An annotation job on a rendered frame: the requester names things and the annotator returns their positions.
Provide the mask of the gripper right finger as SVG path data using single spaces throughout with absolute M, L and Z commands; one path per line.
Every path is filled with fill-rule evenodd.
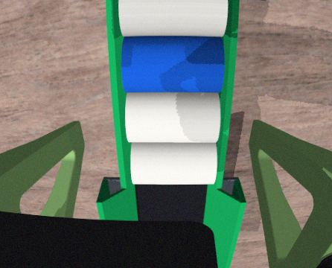
M 332 151 L 260 120 L 252 122 L 249 151 L 269 268 L 317 268 L 332 255 Z M 313 197 L 302 230 L 271 158 Z

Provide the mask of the white cylinder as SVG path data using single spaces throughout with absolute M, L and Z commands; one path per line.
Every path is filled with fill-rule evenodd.
M 214 184 L 217 145 L 216 142 L 132 142 L 130 167 L 133 184 Z
M 118 0 L 122 36 L 223 37 L 228 0 Z
M 219 93 L 128 92 L 128 142 L 217 142 Z

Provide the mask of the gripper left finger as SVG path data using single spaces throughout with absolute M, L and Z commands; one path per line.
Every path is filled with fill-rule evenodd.
M 73 218 L 85 143 L 79 121 L 0 153 L 0 211 L 20 213 L 22 195 L 62 160 L 41 216 Z

